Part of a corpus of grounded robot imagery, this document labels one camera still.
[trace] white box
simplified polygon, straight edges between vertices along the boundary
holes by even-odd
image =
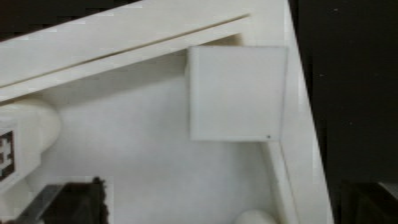
[[[284,47],[188,49],[193,140],[279,140],[284,70]]]

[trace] black background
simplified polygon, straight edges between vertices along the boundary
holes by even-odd
[[[0,0],[0,40],[129,2]],[[337,208],[343,180],[398,182],[398,1],[291,0],[289,6]]]

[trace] white surface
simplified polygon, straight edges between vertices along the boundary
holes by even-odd
[[[0,86],[252,14],[254,34],[284,39],[279,0],[145,0],[0,43]]]
[[[7,192],[0,195],[0,220],[16,219],[32,200],[26,181],[21,180]]]
[[[298,224],[296,201],[291,192],[291,183],[286,171],[286,160],[282,157],[281,143],[270,142],[263,145],[265,163],[268,164],[268,177],[272,195],[277,207],[279,224]]]
[[[279,140],[286,49],[190,48],[192,139]]]
[[[122,66],[158,57],[160,55],[172,53],[186,47],[195,46],[231,35],[240,33],[250,33],[247,29],[247,24],[250,20],[241,18],[225,24],[217,25],[215,27],[206,28],[204,30],[163,40],[156,44],[149,44],[137,49],[129,49],[119,54],[92,60],[78,66],[69,67],[67,69],[57,70],[51,73],[41,75],[39,77],[25,80],[23,82],[14,83],[12,85],[0,88],[0,100],[9,100],[42,89],[96,75],[97,73],[121,68]]]
[[[0,181],[0,194],[26,177],[41,163],[41,153],[60,132],[60,120],[51,106],[37,99],[21,99],[0,106],[0,134],[14,134],[16,171]]]
[[[300,224],[332,224],[330,200],[289,13],[281,149]]]
[[[250,210],[241,213],[234,224],[277,224],[270,214],[261,210]]]
[[[147,59],[156,56],[158,52],[163,54],[163,49],[174,48],[174,44],[181,44],[185,41],[181,35],[186,32],[190,33],[250,14],[247,29],[241,30],[243,45],[279,45],[289,48],[281,150],[298,220],[302,224],[332,223],[288,1],[145,0],[110,10],[105,14],[60,25],[57,32],[50,32],[53,31],[50,28],[0,43],[2,84],[7,85],[39,75],[37,79],[0,89],[0,100],[10,99],[108,70],[110,66],[103,62],[112,62],[113,68],[117,68],[138,61],[138,55]],[[204,36],[192,34],[190,44],[197,44]],[[129,49],[131,52],[113,55],[106,58],[110,60],[83,63],[92,57],[96,58],[121,49]],[[51,73],[51,69],[66,68],[64,66],[74,62],[83,64]]]
[[[259,144],[190,141],[183,68],[177,53],[41,93],[64,129],[28,183],[37,191],[105,177],[117,224],[231,224],[245,210],[275,214]]]

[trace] white wall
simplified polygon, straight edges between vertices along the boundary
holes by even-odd
[[[296,202],[298,219],[302,224],[318,224],[325,222],[332,223],[325,176],[321,170],[320,152],[316,145],[316,135],[314,135],[311,108],[305,94],[298,49],[293,35],[291,18],[288,12],[288,1],[147,0],[115,9],[112,11],[113,14],[106,15],[106,13],[80,19],[73,23],[64,24],[60,27],[57,27],[57,32],[51,32],[53,30],[48,29],[37,32],[35,34],[21,37],[19,39],[2,42],[0,64],[3,66],[0,66],[0,73],[2,73],[0,85],[7,85],[12,82],[18,82],[23,79],[32,78],[35,76],[41,76],[46,82],[55,83],[66,82],[71,79],[71,77],[74,78],[82,77],[82,74],[87,73],[87,67],[83,67],[83,65],[87,64],[83,64],[82,66],[74,66],[78,63],[126,49],[135,49],[135,47],[142,47],[145,46],[145,44],[158,43],[158,41],[167,42],[165,40],[172,37],[177,37],[183,33],[192,32],[208,26],[213,26],[217,23],[225,22],[227,20],[236,18],[236,16],[250,14],[249,17],[250,22],[247,23],[249,31],[243,32],[245,34],[243,45],[256,45],[256,46],[281,45],[289,48],[281,150],[286,160],[286,170]],[[101,67],[103,63],[99,61],[96,62],[97,64],[94,64],[94,66],[92,64],[87,66],[92,66],[94,68]],[[51,72],[57,69],[64,69],[60,71],[66,72],[64,74],[66,80],[58,79],[58,77],[53,76],[55,73]],[[44,82],[42,80],[37,78],[32,79],[30,81]],[[163,82],[161,85],[158,83],[156,86],[156,88],[160,89],[165,88],[163,91],[165,90],[170,91],[172,89],[172,87],[169,87],[170,89],[167,89],[165,83],[169,84],[172,83],[169,81]],[[35,86],[28,86],[30,84],[26,84],[32,82],[21,82],[0,88],[0,100],[21,96],[23,94],[26,94],[26,92],[37,91]],[[103,106],[103,102],[101,103],[97,102],[101,101],[97,100],[97,95],[101,95],[105,91],[110,91],[108,88],[112,89],[112,87],[108,86],[106,82],[99,81],[97,83],[101,83],[101,86],[87,87],[94,88],[96,90],[83,91],[82,93],[85,95],[83,97],[80,96],[82,95],[80,94],[78,96],[73,96],[69,98],[66,96],[67,94],[57,94],[57,91],[51,90],[50,91],[51,96],[48,96],[48,98],[53,98],[53,101],[64,102],[58,105],[58,107],[64,108],[62,111],[67,111],[62,112],[69,114],[69,116],[66,117],[73,118],[74,116],[73,114],[78,114],[80,116],[82,113],[87,113],[85,115],[87,117],[101,118],[103,119],[101,122],[105,122],[108,127],[113,128],[113,130],[110,129],[108,131],[113,134],[121,131],[121,129],[119,127],[117,128],[112,127],[112,125],[108,124],[110,122],[106,123],[106,117],[97,115],[99,113],[97,110],[80,109],[85,108],[87,105],[90,105],[87,106],[87,108],[89,107],[101,108],[106,114],[108,111],[112,111],[110,108],[113,105],[106,106],[105,104]],[[145,91],[156,89],[153,88],[153,85],[149,85],[147,88],[142,88],[140,85],[137,85],[137,88],[145,89]],[[135,94],[138,93],[142,95],[149,94],[149,92],[145,91],[137,91]],[[128,95],[126,97],[131,98],[129,100],[137,100],[135,97],[129,96],[126,91],[119,90],[112,95],[113,97],[112,101],[124,102],[126,99],[122,98],[122,95]],[[142,108],[145,107],[151,108],[145,105],[145,103],[149,104],[147,101],[140,103]],[[140,110],[142,108],[137,108],[129,112],[135,113],[135,115],[138,114],[140,116],[145,117],[144,111]],[[85,130],[96,130],[96,128],[99,127],[96,123],[94,124],[83,123],[83,124],[85,126],[80,125],[82,133],[85,132]],[[64,136],[67,136],[69,134],[71,135],[78,134],[80,132],[69,131],[69,133]]]
[[[108,181],[113,223],[227,224],[275,214],[261,147],[192,142],[185,52],[48,89],[64,129],[28,183]]]

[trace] white panel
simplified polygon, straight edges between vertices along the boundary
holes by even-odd
[[[286,161],[279,142],[263,143],[265,163],[272,182],[272,195],[275,199],[279,223],[298,224],[295,198],[286,172]]]
[[[300,55],[291,20],[286,20],[289,36],[289,61],[286,68],[286,92],[282,106],[281,147],[295,197],[298,220],[304,224],[332,224],[330,200],[312,124]]]
[[[192,138],[279,139],[286,48],[190,48]]]
[[[256,31],[252,43],[284,40],[284,5],[279,0],[145,0],[131,3],[0,43],[0,86],[249,14],[254,22],[249,26]]]
[[[105,178],[112,224],[275,215],[259,144],[190,141],[183,69],[177,53],[41,92],[64,128],[28,184]]]
[[[249,33],[247,23],[249,23],[247,18],[238,19],[236,21],[201,30],[199,32],[186,34],[181,37],[135,50],[129,50],[119,53],[117,55],[105,57],[76,65],[74,67],[58,70],[53,73],[25,80],[23,82],[2,87],[0,101],[5,101],[28,93],[34,93],[42,89],[57,85],[62,85],[64,83],[85,78],[87,76],[96,75],[115,68],[121,68],[122,66],[158,57],[160,55],[165,55],[167,53],[172,53],[186,49],[190,46],[201,45],[206,42],[222,39],[231,35],[245,33],[245,36],[250,36],[247,35]]]

